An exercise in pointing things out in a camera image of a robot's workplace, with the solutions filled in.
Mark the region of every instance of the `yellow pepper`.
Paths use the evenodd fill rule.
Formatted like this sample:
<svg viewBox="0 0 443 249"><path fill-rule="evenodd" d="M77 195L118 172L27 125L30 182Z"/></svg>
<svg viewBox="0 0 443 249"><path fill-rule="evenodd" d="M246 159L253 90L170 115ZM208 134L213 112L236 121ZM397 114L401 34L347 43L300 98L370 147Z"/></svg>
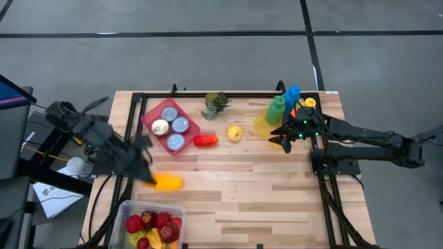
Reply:
<svg viewBox="0 0 443 249"><path fill-rule="evenodd" d="M152 228L149 232L147 232L146 237L150 240L150 245L154 249L163 248L163 242L161 242L159 231L157 230L157 228Z"/></svg>
<svg viewBox="0 0 443 249"><path fill-rule="evenodd" d="M146 237L146 232L144 230L140 230L135 233L129 234L129 243L134 247L137 247L137 242L139 239Z"/></svg>
<svg viewBox="0 0 443 249"><path fill-rule="evenodd" d="M179 249L179 240L177 239L176 241L169 243L169 248L171 249Z"/></svg>

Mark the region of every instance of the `concrete floor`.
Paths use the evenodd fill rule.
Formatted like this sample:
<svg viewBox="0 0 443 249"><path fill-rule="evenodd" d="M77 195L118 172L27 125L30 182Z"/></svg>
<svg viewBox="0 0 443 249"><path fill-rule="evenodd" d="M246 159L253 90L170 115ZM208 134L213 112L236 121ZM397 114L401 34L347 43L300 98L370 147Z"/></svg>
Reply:
<svg viewBox="0 0 443 249"><path fill-rule="evenodd" d="M307 5L316 31L443 30L438 0L308 0ZM304 28L300 2L290 0L14 0L0 22L0 33ZM340 92L352 124L411 136L443 123L443 36L315 37L315 42L325 88ZM316 90L303 36L0 39L0 55L0 73L33 86L46 106L67 100L82 108L116 90L165 90L174 83L189 90L265 90L283 80ZM108 114L110 108L108 102L93 112ZM441 149L425 145L426 166L419 169L361 162L380 246L443 244ZM76 245L86 206L85 199L37 227L35 246Z"/></svg>

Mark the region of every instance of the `small potted plant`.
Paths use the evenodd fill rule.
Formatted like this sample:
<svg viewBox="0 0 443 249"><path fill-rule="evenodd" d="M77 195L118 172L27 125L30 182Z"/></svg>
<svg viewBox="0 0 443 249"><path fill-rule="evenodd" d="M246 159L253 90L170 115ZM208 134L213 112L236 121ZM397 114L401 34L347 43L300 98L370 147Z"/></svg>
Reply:
<svg viewBox="0 0 443 249"><path fill-rule="evenodd" d="M208 93L206 94L207 112L201 111L201 115L207 120L212 120L215 118L217 113L223 111L225 107L229 107L229 102L230 100L226 97L226 95L224 95L223 92Z"/></svg>

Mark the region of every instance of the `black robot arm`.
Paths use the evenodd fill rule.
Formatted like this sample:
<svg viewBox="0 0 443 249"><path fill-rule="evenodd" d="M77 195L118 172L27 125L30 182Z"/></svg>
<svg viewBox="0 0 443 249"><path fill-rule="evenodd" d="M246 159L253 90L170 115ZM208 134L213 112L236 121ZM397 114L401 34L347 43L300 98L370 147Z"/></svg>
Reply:
<svg viewBox="0 0 443 249"><path fill-rule="evenodd" d="M132 142L124 141L102 116L87 113L106 100L107 98L99 99L82 112L77 111L69 102L54 102L47 108L45 116L62 131L71 132L82 142L98 148L98 155L88 158L94 164L93 174L120 174L156 184L150 171L152 157L147 152L147 148L152 146L149 137L141 136ZM147 152L149 160L145 159L142 151Z"/></svg>
<svg viewBox="0 0 443 249"><path fill-rule="evenodd" d="M353 127L344 120L317 113L311 107L300 108L295 118L289 116L287 119L280 128L271 132L278 137L269 139L270 142L282 145L286 153L291 151L290 141L322 135L328 140L345 144L362 142L375 146L345 147L337 142L329 142L323 150L323 161L328 166L336 166L345 159L386 160L407 168L424 165L422 146L393 131L381 132Z"/></svg>

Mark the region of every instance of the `red tray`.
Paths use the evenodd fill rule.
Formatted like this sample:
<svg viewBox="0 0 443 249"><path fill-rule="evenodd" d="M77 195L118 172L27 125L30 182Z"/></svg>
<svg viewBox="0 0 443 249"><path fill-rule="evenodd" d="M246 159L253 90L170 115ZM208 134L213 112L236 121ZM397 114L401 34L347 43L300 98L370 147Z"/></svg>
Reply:
<svg viewBox="0 0 443 249"><path fill-rule="evenodd" d="M159 140L159 142L166 149L166 151L168 151L169 154L175 156L178 153L180 153L180 151L185 149L190 143L192 143L195 136L200 134L200 127L194 121L192 121L192 119L189 118L189 116L186 114L186 112L184 112L172 98L167 98L166 100L162 101L162 103L160 103L158 106L154 107L151 111L149 111L148 113L143 115L143 117L141 117L141 122L149 130L151 130L152 123L155 120L158 120L161 118L161 111L166 107L174 107L177 110L177 112L179 113L179 117L180 116L185 117L189 120L189 130L186 134L182 134L183 137L185 138L185 144L180 149L178 149L176 151L173 151L168 148L168 138L171 134L174 133L173 130L171 130L169 132L169 134L166 136L156 136L157 139Z"/></svg>

